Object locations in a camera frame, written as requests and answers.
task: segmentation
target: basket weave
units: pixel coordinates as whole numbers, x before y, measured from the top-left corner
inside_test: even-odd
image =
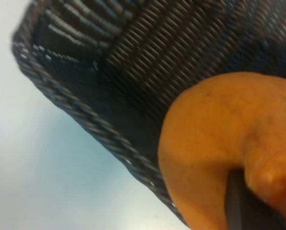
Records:
[[[37,0],[12,48],[35,86],[183,221],[158,167],[164,116],[216,74],[286,78],[286,0]]]

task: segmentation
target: orange fruit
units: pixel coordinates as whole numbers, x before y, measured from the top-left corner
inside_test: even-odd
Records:
[[[183,92],[165,118],[159,164],[189,227],[226,230],[230,170],[286,218],[286,79],[223,74]]]

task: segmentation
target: wicker basket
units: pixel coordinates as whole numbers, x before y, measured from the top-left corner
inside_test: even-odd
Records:
[[[48,99],[183,220],[158,168],[165,113],[216,74],[286,78],[286,0],[37,0],[13,53]]]

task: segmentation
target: white surface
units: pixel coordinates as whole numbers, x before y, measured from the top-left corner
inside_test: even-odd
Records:
[[[19,72],[11,34],[27,3],[0,0],[0,230],[186,230]]]

